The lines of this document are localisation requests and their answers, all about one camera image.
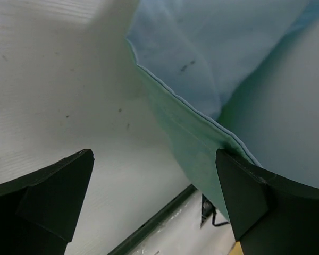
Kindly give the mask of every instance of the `dark stain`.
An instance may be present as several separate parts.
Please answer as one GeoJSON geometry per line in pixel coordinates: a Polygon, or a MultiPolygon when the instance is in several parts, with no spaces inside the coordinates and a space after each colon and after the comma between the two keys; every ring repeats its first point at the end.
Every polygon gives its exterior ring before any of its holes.
{"type": "Polygon", "coordinates": [[[181,68],[181,72],[183,73],[186,69],[187,69],[187,65],[184,65],[182,68],[181,68]]]}

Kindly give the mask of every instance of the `curved white panel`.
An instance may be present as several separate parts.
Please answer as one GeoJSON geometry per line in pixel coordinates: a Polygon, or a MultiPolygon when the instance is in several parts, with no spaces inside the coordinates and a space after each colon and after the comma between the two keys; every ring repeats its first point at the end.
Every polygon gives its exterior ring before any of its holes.
{"type": "Polygon", "coordinates": [[[269,171],[319,188],[319,22],[280,44],[220,123],[269,171]]]}
{"type": "Polygon", "coordinates": [[[91,148],[66,254],[107,254],[187,185],[124,42],[135,1],[0,1],[0,183],[91,148]]]}

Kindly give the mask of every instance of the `black plastic bracket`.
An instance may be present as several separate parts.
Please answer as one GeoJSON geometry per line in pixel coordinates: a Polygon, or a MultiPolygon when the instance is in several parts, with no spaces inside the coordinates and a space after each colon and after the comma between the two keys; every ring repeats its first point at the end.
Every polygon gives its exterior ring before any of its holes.
{"type": "Polygon", "coordinates": [[[0,184],[0,254],[63,255],[72,241],[94,157],[82,150],[0,184]]]}
{"type": "Polygon", "coordinates": [[[244,255],[319,254],[319,189],[224,149],[217,150],[216,168],[244,255]]]}

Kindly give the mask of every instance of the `light blue fabric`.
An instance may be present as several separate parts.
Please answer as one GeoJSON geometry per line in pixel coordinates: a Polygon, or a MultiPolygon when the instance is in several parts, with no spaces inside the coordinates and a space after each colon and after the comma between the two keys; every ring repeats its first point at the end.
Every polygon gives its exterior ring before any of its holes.
{"type": "Polygon", "coordinates": [[[319,0],[141,0],[127,35],[137,64],[217,119],[286,35],[319,18],[319,0]]]}
{"type": "Polygon", "coordinates": [[[226,218],[216,150],[260,163],[215,120],[281,38],[319,18],[315,6],[319,0],[140,0],[127,40],[150,106],[189,180],[226,218]]]}

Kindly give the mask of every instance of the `green fabric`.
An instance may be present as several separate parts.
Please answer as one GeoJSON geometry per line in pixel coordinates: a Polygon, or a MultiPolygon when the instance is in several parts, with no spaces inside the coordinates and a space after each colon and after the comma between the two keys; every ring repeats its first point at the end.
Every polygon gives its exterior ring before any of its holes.
{"type": "Polygon", "coordinates": [[[250,158],[233,137],[175,98],[142,68],[137,68],[147,90],[150,107],[171,140],[176,160],[192,184],[228,218],[215,166],[216,150],[227,148],[249,161],[250,158]]]}

